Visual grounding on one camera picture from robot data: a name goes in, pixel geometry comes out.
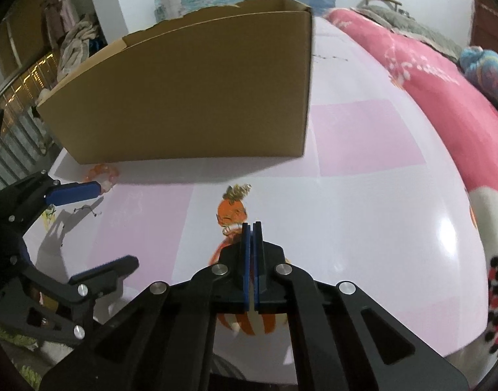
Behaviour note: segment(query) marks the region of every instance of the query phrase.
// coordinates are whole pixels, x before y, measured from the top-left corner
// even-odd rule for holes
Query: bed
[[[461,173],[484,246],[489,314],[485,333],[449,360],[474,386],[498,357],[498,112],[454,62],[431,46],[354,10],[336,8],[326,19],[362,46],[419,105]]]

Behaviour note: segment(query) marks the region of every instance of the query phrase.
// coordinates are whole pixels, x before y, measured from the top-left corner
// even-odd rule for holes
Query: orange cartoon print
[[[220,252],[224,247],[236,243],[242,234],[242,224],[247,222],[247,210],[242,200],[247,197],[251,186],[249,184],[229,186],[223,194],[223,199],[218,206],[217,220],[222,227],[225,239],[214,252],[209,264],[218,261]],[[286,314],[263,314],[260,315],[254,310],[253,287],[250,284],[249,311],[243,314],[219,314],[220,323],[235,331],[242,331],[247,335],[269,334],[276,330],[279,325],[287,322]]]

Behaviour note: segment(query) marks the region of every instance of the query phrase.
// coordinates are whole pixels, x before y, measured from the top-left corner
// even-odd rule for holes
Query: metal railing
[[[33,108],[39,93],[51,89],[57,60],[48,52],[22,67],[0,87],[0,109],[5,111],[0,140],[0,189],[38,170],[50,167],[53,139]]]

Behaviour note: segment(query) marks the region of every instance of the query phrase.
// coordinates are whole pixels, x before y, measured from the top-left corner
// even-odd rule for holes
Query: orange cartoon face
[[[242,233],[242,223],[247,220],[247,211],[242,203],[242,199],[250,191],[250,185],[229,186],[223,194],[222,202],[218,206],[217,221],[223,227],[222,233],[225,236],[232,236]]]

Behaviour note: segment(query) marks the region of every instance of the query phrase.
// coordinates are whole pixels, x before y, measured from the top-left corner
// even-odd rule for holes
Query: white tabletop
[[[137,256],[122,297],[96,308],[105,321],[151,282],[187,281],[207,266],[225,238],[217,221],[223,194],[250,184],[240,201],[247,221],[261,220],[264,239],[317,281],[355,282],[441,355],[481,334],[484,254],[453,160],[383,67],[343,32],[316,22],[302,158],[115,164],[119,182],[109,193],[59,207],[31,227],[25,240],[37,267],[66,281]],[[62,151],[50,176],[81,181],[90,167]],[[92,212],[74,213],[85,204]],[[219,323],[214,351],[248,379],[294,382],[287,327],[269,334],[253,327],[255,336]]]

